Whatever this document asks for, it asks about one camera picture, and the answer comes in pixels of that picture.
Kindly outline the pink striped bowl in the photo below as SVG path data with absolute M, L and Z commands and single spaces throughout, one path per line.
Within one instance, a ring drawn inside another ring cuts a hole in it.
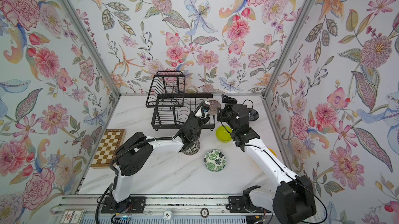
M 216 116 L 218 114 L 218 109 L 221 108 L 221 104 L 218 100 L 209 100 L 209 115 Z

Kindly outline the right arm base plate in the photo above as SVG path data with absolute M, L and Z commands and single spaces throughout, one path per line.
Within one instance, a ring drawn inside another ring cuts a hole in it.
M 243 196 L 229 196 L 225 208 L 230 213 L 271 213 L 264 208 L 253 206 L 247 200 L 244 200 Z

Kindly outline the black white patterned bowl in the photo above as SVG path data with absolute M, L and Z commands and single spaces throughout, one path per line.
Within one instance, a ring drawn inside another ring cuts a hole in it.
M 196 142 L 193 143 L 193 145 L 190 148 L 188 148 L 187 150 L 184 150 L 182 153 L 185 155 L 194 155 L 194 154 L 198 153 L 200 148 L 201 148 L 200 141 L 197 140 Z

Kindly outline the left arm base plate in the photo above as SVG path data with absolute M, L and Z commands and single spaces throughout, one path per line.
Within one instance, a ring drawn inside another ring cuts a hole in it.
M 112 196 L 105 197 L 101 208 L 102 214 L 143 214 L 146 197 L 129 197 L 121 202 L 116 202 Z

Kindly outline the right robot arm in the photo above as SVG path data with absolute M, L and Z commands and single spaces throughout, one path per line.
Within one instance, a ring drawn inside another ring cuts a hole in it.
M 222 95 L 224 108 L 219 108 L 217 120 L 232 130 L 236 147 L 250 156 L 267 175 L 273 189 L 252 186 L 243 191 L 244 208 L 263 208 L 274 213 L 282 224 L 297 224 L 316 214 L 315 195 L 310 179 L 299 177 L 287 168 L 264 144 L 249 125 L 249 109 L 235 98 Z

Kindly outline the black wire dish rack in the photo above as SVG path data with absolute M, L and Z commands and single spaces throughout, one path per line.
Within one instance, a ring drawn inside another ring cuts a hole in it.
M 154 109 L 151 125 L 155 131 L 181 128 L 202 101 L 214 98 L 211 93 L 186 93 L 185 82 L 181 71 L 165 70 L 154 75 L 145 106 Z

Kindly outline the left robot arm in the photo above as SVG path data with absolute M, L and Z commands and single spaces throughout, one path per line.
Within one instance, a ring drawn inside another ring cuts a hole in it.
M 203 111 L 193 113 L 173 137 L 147 137 L 143 132 L 135 133 L 120 146 L 110 169 L 115 177 L 110 190 L 112 199 L 120 203 L 129 198 L 133 175 L 138 173 L 151 154 L 163 152 L 185 152 L 199 140 L 203 125 L 209 121 L 209 114 Z

